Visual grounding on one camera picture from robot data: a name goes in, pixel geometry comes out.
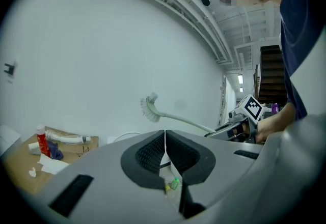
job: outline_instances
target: person's arm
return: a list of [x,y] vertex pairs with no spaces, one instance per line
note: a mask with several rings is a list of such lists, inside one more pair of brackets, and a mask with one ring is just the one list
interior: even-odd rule
[[260,143],[274,133],[283,131],[295,120],[295,107],[292,103],[287,103],[285,107],[277,114],[258,122],[256,142]]

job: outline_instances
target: cable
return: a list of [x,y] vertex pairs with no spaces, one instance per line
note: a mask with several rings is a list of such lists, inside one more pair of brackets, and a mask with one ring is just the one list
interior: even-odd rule
[[119,137],[117,137],[117,138],[113,141],[113,143],[114,143],[117,139],[119,139],[120,137],[123,137],[123,136],[125,136],[125,135],[127,135],[127,134],[132,134],[132,133],[142,134],[142,133],[140,133],[140,132],[127,132],[127,133],[124,133],[124,134],[120,135]]

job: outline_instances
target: red bottle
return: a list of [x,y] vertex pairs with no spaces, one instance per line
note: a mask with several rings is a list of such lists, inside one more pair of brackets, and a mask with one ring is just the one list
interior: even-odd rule
[[47,146],[45,138],[45,128],[43,125],[38,125],[36,127],[37,141],[39,142],[41,153],[51,158],[51,153],[49,147]]

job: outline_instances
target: person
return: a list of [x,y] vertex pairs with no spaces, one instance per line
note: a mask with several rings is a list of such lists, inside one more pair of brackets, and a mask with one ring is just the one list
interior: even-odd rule
[[[316,42],[325,43],[325,19],[320,0],[220,0],[228,5],[252,5],[272,1],[280,5],[281,50],[285,67],[285,87],[288,102],[278,113],[258,122],[256,142],[262,142],[278,131],[283,131],[295,120],[307,115],[307,110],[290,78],[315,48]],[[248,127],[243,125],[244,132]]]

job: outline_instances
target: ceiling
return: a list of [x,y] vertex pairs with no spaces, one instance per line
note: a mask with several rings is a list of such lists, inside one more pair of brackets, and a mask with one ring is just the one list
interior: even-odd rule
[[[251,7],[229,7],[214,1],[205,7],[200,0],[155,1],[184,19],[207,43],[212,57],[223,66],[238,99],[253,93],[253,73],[260,57],[257,46],[261,41],[277,38],[280,33],[278,6],[269,2]],[[241,86],[238,74],[244,77]],[[240,87],[244,88],[244,93],[239,92]]]

